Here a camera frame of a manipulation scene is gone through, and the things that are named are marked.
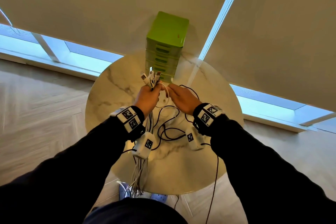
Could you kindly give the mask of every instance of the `green lid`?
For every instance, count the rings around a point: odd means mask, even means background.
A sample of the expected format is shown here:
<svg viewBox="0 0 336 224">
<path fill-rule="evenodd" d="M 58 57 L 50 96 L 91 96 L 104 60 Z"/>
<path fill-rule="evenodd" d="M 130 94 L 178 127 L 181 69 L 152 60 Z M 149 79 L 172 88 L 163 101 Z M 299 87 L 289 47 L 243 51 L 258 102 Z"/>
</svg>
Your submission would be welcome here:
<svg viewBox="0 0 336 224">
<path fill-rule="evenodd" d="M 147 38 L 171 46 L 183 47 L 188 26 L 188 19 L 158 12 Z"/>
</svg>

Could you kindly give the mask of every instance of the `green storage drawer unit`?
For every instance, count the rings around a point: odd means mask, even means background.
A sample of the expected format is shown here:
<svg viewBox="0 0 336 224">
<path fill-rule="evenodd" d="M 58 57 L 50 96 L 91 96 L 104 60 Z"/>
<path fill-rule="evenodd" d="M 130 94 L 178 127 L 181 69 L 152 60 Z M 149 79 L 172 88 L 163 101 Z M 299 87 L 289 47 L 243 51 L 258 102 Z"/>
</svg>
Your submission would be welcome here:
<svg viewBox="0 0 336 224">
<path fill-rule="evenodd" d="M 162 72 L 162 81 L 171 81 L 175 75 L 188 26 L 188 19 L 158 12 L 146 38 L 146 74 L 152 67 L 154 71 Z"/>
</svg>

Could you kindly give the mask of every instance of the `person's right hand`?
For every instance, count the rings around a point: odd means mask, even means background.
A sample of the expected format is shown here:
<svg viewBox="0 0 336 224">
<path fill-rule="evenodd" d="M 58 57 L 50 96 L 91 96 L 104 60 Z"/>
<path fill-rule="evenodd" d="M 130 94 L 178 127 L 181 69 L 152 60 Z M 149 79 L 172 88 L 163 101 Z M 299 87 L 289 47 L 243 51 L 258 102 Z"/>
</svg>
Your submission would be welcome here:
<svg viewBox="0 0 336 224">
<path fill-rule="evenodd" d="M 171 83 L 167 90 L 176 107 L 186 114 L 193 115 L 195 108 L 202 103 L 188 88 Z"/>
</svg>

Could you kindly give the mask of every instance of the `black long-sleeve shirt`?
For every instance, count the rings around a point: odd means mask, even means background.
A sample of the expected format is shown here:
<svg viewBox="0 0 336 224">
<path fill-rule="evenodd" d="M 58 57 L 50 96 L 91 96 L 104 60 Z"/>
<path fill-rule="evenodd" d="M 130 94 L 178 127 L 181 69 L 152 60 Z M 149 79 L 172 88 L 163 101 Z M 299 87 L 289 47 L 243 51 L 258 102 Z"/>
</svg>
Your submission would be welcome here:
<svg viewBox="0 0 336 224">
<path fill-rule="evenodd" d="M 136 112 L 143 121 L 141 111 L 136 108 Z M 236 121 L 223 114 L 211 129 L 211 148 L 224 160 L 249 223 L 336 223 L 336 202 Z M 118 118 L 109 117 L 73 146 L 1 186 L 1 222 L 82 223 L 122 154 L 126 136 Z M 85 223 L 172 221 L 185 223 L 162 203 L 126 199 L 94 211 Z"/>
</svg>

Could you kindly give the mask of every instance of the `wooden floor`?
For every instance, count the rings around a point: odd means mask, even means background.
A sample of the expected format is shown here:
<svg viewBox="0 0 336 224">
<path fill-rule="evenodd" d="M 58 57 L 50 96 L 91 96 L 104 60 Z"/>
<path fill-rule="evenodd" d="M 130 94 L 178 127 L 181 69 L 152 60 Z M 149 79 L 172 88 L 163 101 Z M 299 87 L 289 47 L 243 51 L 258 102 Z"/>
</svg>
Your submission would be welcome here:
<svg viewBox="0 0 336 224">
<path fill-rule="evenodd" d="M 93 82 L 0 60 L 0 185 L 74 144 L 86 134 L 85 103 Z M 275 149 L 336 201 L 336 134 L 300 134 L 245 121 L 245 128 Z M 118 200 L 110 173 L 96 205 Z M 189 223 L 205 223 L 213 184 L 182 195 L 177 210 Z M 173 206 L 176 196 L 169 196 Z M 247 223 L 227 174 L 216 186 L 208 223 Z"/>
</svg>

